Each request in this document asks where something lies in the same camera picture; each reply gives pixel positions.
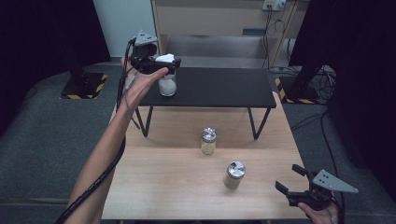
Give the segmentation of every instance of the tabletop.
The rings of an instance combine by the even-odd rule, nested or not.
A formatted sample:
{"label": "tabletop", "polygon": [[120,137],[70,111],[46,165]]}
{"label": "tabletop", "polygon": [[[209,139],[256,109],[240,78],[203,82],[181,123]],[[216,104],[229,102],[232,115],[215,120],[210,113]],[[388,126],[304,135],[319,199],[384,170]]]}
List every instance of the tabletop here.
{"label": "tabletop", "polygon": [[[246,108],[158,107],[148,137],[130,125],[103,219],[306,218],[275,188],[278,180],[290,191],[304,191],[308,182],[291,170],[303,162],[282,104],[273,95],[276,108],[257,140],[251,137]],[[142,114],[148,113],[141,107]],[[264,112],[252,109],[255,122],[261,122]],[[204,127],[218,133],[211,155],[201,151]],[[231,161],[241,161],[247,169],[236,190],[223,184]]]}
{"label": "tabletop", "polygon": [[172,97],[158,94],[156,82],[141,105],[276,107],[268,76],[263,69],[180,67],[177,91]]}

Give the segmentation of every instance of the metal frame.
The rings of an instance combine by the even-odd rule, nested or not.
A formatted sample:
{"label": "metal frame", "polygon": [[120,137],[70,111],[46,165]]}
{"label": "metal frame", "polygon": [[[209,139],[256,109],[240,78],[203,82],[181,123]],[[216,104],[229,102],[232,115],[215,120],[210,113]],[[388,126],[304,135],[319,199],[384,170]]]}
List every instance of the metal frame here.
{"label": "metal frame", "polygon": [[[148,110],[148,118],[146,120],[146,125],[143,124],[143,120],[142,120],[142,117],[140,116],[139,108],[137,108],[135,110],[135,113],[137,115],[137,119],[139,121],[140,129],[142,131],[142,134],[145,137],[149,136],[149,125],[151,123],[151,116],[152,116],[152,110],[153,109],[154,109],[154,106],[151,105],[149,107],[149,110]],[[270,111],[271,111],[271,108],[267,108],[267,110],[265,111],[265,114],[264,114],[264,118],[262,119],[262,123],[260,124],[259,130],[256,132],[256,128],[255,128],[255,125],[254,125],[254,119],[253,119],[253,115],[251,113],[251,109],[250,109],[250,107],[247,108],[248,116],[250,118],[251,130],[253,131],[253,138],[255,140],[259,139],[260,134],[262,133],[262,128],[264,128],[264,124],[265,124],[265,122],[268,119],[268,115],[270,114]]]}

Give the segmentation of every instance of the gray floor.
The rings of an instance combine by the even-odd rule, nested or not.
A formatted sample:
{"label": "gray floor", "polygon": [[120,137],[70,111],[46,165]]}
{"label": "gray floor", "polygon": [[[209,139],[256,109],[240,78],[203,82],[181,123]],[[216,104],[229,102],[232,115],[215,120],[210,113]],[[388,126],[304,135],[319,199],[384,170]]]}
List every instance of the gray floor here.
{"label": "gray floor", "polygon": [[[181,57],[185,67],[261,68],[265,58],[259,38],[254,37],[172,36],[168,50]],[[287,65],[286,53],[278,64]],[[98,99],[59,100],[69,74],[49,77],[28,93],[34,94],[36,90],[36,94],[23,102],[19,114],[0,138],[0,223],[52,223],[62,213],[80,168],[106,127],[115,104],[120,75],[117,63],[102,63],[85,69],[108,75]],[[289,75],[275,74],[282,72],[278,68],[271,70],[273,73],[263,74],[268,76],[276,91],[275,77]],[[318,86],[318,82],[315,79],[312,84]],[[327,110],[326,105],[283,106],[290,127]],[[324,118],[323,126],[340,177],[360,190],[359,194],[345,195],[346,223],[396,223],[395,203],[369,170],[357,169],[350,162],[330,116]],[[294,131],[293,136],[305,168],[334,172],[320,120]],[[264,220],[216,223],[247,222],[266,223]],[[303,219],[272,220],[272,223],[310,222]]]}

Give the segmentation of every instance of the wall socket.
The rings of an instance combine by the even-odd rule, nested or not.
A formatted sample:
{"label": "wall socket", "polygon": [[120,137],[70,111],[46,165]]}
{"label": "wall socket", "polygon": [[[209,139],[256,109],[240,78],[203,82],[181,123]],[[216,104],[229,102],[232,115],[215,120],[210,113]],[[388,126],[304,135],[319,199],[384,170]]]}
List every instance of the wall socket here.
{"label": "wall socket", "polygon": [[285,8],[286,0],[264,0],[262,10],[269,11],[282,11]]}

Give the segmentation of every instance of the controller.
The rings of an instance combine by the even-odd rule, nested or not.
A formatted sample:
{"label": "controller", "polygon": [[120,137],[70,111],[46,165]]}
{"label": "controller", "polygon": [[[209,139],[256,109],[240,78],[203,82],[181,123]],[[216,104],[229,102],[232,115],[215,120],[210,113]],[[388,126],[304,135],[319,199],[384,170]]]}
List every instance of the controller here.
{"label": "controller", "polygon": [[293,164],[291,169],[299,175],[308,178],[309,190],[304,192],[290,192],[288,188],[276,181],[275,187],[286,195],[289,206],[297,206],[298,203],[306,203],[316,211],[327,208],[333,200],[332,191],[343,191],[358,193],[358,189],[353,188],[346,182],[327,173],[325,170],[308,172],[303,167]]}
{"label": "controller", "polygon": [[163,67],[169,69],[168,74],[174,74],[175,70],[180,67],[181,59],[174,59],[170,63],[156,62],[153,57],[157,53],[157,37],[153,37],[140,31],[137,37],[132,41],[133,53],[130,58],[130,64],[142,74],[151,74]]}

